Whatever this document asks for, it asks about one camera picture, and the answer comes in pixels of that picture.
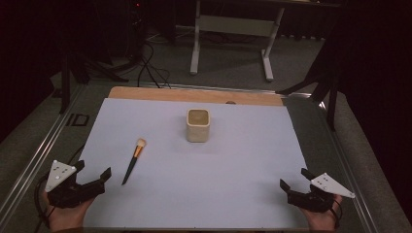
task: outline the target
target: black brush handle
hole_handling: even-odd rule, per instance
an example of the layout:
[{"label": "black brush handle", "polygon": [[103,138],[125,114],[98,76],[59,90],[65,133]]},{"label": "black brush handle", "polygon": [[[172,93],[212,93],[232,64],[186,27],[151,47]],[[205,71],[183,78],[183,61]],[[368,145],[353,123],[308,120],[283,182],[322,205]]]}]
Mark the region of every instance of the black brush handle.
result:
[{"label": "black brush handle", "polygon": [[126,176],[124,177],[123,183],[121,185],[124,185],[127,182],[128,177],[130,176],[131,171],[133,170],[134,164],[136,164],[137,157],[132,157],[129,167],[127,168]]}]

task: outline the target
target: black cable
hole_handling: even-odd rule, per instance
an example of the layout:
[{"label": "black cable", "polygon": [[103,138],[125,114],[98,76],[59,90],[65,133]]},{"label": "black cable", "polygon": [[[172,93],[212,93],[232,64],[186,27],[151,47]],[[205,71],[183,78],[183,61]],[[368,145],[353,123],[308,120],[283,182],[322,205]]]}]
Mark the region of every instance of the black cable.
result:
[{"label": "black cable", "polygon": [[335,217],[335,229],[337,229],[340,225],[339,221],[343,217],[343,211],[342,211],[342,206],[334,200],[334,202],[338,205],[339,211],[340,211],[340,216],[337,215],[336,211],[333,208],[330,208],[330,211],[332,212],[333,216]]},{"label": "black cable", "polygon": [[49,228],[49,218],[46,216],[47,209],[45,209],[44,211],[42,210],[42,207],[40,205],[40,196],[39,196],[40,187],[42,186],[42,183],[48,179],[48,177],[49,177],[49,173],[46,173],[43,177],[41,177],[40,180],[36,183],[36,187],[34,189],[34,205],[39,215],[39,222],[37,223],[37,226],[34,232],[39,231],[42,223],[44,223]]}]

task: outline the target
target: dark background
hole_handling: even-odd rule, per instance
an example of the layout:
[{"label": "dark background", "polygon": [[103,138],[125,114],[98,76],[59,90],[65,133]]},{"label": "dark background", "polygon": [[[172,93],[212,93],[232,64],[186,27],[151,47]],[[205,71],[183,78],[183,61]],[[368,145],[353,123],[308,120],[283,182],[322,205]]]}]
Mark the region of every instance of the dark background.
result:
[{"label": "dark background", "polygon": [[[128,27],[120,29],[110,24],[127,23],[129,9],[125,5],[113,7],[113,1],[102,1],[97,6],[92,1],[60,1],[48,12],[44,3],[42,0],[0,2],[0,141],[53,92],[50,76],[60,70],[61,56],[55,27],[74,43],[76,50],[93,59],[110,62],[110,51],[127,51],[122,41],[130,39],[125,31]],[[216,3],[206,6],[206,11],[212,13],[218,9],[244,17],[251,14],[242,6],[232,6],[230,10],[226,5],[221,11],[213,4]],[[148,20],[171,42],[174,24],[194,23],[194,1],[156,0],[148,7]],[[297,40],[327,37],[308,77],[336,69],[339,90],[346,94],[411,220],[412,137],[408,91],[412,79],[412,5],[406,0],[350,1],[348,7],[337,22],[337,12],[319,10],[305,14],[303,8],[287,10],[280,34],[293,35]],[[106,23],[99,24],[98,17]],[[263,17],[273,18],[270,13]],[[104,33],[113,34],[110,30],[118,30],[115,34],[120,36],[108,39]]]}]

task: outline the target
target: brush bristles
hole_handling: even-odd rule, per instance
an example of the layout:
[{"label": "brush bristles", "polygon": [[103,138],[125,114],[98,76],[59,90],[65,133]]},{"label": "brush bristles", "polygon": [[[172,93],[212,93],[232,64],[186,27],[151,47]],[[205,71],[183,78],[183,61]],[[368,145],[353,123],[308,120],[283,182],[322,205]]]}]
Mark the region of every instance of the brush bristles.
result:
[{"label": "brush bristles", "polygon": [[144,147],[146,145],[146,140],[144,139],[139,139],[137,140],[137,147]]}]

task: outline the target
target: hand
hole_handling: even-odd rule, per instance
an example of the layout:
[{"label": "hand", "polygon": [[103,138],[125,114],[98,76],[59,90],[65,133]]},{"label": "hand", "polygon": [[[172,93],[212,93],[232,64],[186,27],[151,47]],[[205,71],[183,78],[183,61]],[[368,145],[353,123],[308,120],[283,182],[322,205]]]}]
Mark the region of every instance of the hand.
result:
[{"label": "hand", "polygon": [[[340,195],[334,195],[333,198],[339,204],[342,202],[342,196]],[[333,203],[332,208],[335,212],[338,212],[339,205],[336,202]],[[313,213],[305,209],[299,209],[306,216],[310,230],[335,231],[336,218],[331,211]]]},{"label": "hand", "polygon": [[94,198],[92,198],[75,208],[61,209],[50,205],[48,194],[45,191],[43,192],[43,199],[48,205],[46,216],[51,213],[49,216],[51,232],[83,227],[83,220],[85,218],[86,211],[94,201]]}]

